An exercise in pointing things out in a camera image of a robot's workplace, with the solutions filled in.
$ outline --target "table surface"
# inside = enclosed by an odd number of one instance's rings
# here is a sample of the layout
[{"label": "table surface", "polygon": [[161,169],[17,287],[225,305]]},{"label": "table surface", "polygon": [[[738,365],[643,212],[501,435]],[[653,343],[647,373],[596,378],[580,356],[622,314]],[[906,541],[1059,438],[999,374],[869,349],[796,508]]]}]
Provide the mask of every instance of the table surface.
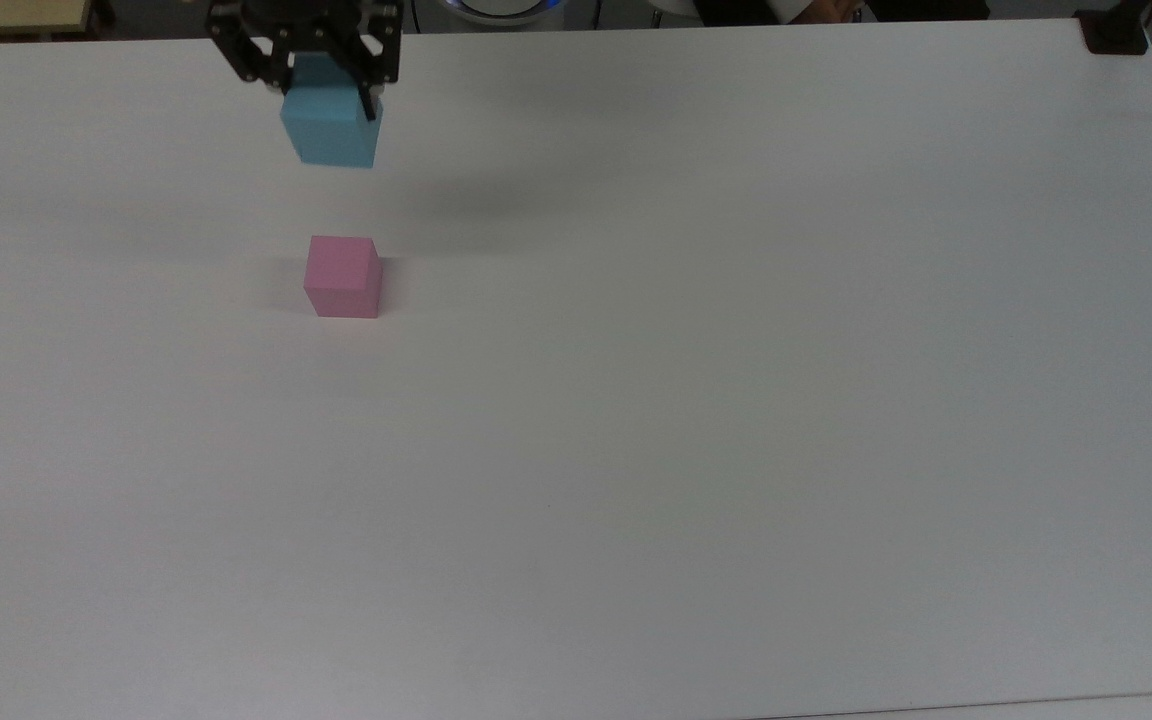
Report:
[{"label": "table surface", "polygon": [[[1152,694],[1152,55],[408,38],[376,169],[206,41],[0,46],[0,717]],[[314,318],[311,234],[381,318]]]},{"label": "table surface", "polygon": [[1152,696],[901,710],[850,715],[850,718],[852,720],[1152,720]]},{"label": "table surface", "polygon": [[82,32],[91,0],[0,0],[0,33]]}]

